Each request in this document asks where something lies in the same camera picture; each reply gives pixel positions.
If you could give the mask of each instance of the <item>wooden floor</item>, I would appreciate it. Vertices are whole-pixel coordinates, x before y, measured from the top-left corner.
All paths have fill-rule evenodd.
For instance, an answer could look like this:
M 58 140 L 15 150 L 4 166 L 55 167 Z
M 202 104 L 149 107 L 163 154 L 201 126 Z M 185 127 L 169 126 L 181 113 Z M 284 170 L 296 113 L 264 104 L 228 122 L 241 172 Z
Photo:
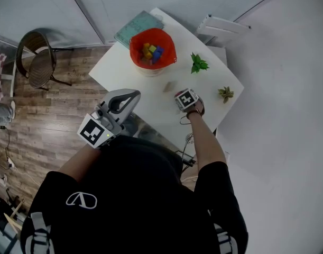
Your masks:
M 10 132 L 9 156 L 21 173 L 28 173 L 38 184 L 42 183 L 47 172 L 58 170 L 85 145 L 76 132 L 85 114 L 92 111 L 106 94 L 106 90 L 88 73 L 108 49 L 109 47 L 98 47 L 57 52 L 54 76 L 58 80 L 72 83 L 71 87 L 49 81 L 46 85 L 49 91 L 45 92 L 32 88 L 24 77 L 16 75 L 13 98 L 16 102 L 16 117 L 7 125 Z M 24 59 L 24 64 L 28 66 L 31 60 L 32 58 Z M 11 102 L 6 93 L 9 85 L 9 81 L 3 82 L 5 96 L 2 102 L 5 103 Z M 140 125 L 140 128 L 148 127 L 144 123 Z M 156 137 L 159 137 L 156 142 L 172 147 L 161 136 Z M 7 143 L 7 131 L 0 130 L 0 165 L 4 168 L 8 167 L 5 155 Z M 20 175 L 12 170 L 6 170 L 5 173 L 12 198 L 19 196 L 28 210 L 38 191 L 38 185 L 27 175 Z M 188 169 L 184 177 L 195 174 L 196 168 Z M 186 183 L 193 189 L 193 180 L 187 180 Z M 6 200 L 5 190 L 0 185 L 0 197 Z

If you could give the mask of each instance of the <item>wicker chair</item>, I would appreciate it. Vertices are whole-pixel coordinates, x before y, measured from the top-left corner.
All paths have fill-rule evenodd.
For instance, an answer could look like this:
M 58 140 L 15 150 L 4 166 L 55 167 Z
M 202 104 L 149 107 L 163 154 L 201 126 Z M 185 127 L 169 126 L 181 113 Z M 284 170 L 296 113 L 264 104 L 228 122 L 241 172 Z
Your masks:
M 22 64 L 22 53 L 24 47 L 28 48 L 31 52 L 35 54 L 33 58 L 30 69 L 27 71 Z M 39 48 L 47 47 L 39 53 L 36 51 Z M 34 88 L 39 88 L 48 91 L 47 88 L 43 86 L 49 81 L 55 81 L 57 83 L 65 84 L 71 86 L 71 84 L 56 80 L 53 76 L 54 69 L 56 67 L 57 58 L 56 51 L 58 50 L 73 50 L 69 48 L 52 48 L 42 33 L 38 31 L 30 31 L 27 33 L 20 41 L 17 54 L 15 57 L 15 62 L 17 70 L 29 80 L 29 83 Z

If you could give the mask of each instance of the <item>hand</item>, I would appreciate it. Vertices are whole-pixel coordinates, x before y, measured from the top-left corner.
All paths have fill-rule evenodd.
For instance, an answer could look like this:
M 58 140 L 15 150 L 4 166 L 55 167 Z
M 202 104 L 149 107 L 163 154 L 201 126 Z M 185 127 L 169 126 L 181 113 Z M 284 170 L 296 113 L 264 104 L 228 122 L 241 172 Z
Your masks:
M 201 99 L 198 99 L 198 101 L 194 105 L 187 107 L 184 110 L 184 112 L 188 113 L 189 111 L 192 111 L 192 110 L 198 110 L 200 114 L 202 114 L 202 111 L 204 110 L 204 105 L 202 104 Z

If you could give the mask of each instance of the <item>teal book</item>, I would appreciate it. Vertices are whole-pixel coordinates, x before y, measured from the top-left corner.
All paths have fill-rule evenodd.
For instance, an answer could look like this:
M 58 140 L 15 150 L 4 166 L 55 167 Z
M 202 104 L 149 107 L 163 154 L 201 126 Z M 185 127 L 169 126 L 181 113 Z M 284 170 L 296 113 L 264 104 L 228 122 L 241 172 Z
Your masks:
M 148 12 L 142 11 L 121 28 L 114 35 L 114 38 L 127 48 L 130 48 L 130 39 L 140 32 L 150 28 L 163 29 L 163 23 Z

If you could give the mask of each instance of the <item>blue block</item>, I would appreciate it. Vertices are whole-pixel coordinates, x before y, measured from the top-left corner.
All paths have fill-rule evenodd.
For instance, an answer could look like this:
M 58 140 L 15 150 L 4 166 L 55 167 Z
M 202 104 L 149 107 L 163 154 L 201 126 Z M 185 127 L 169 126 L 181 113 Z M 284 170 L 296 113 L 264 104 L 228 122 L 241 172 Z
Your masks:
M 162 55 L 162 53 L 164 52 L 164 49 L 162 47 L 160 47 L 159 45 L 156 47 L 155 52 L 158 52 Z
M 152 59 L 153 64 L 156 63 L 160 57 L 161 57 L 161 54 L 159 52 L 155 51 L 153 53 L 153 59 Z

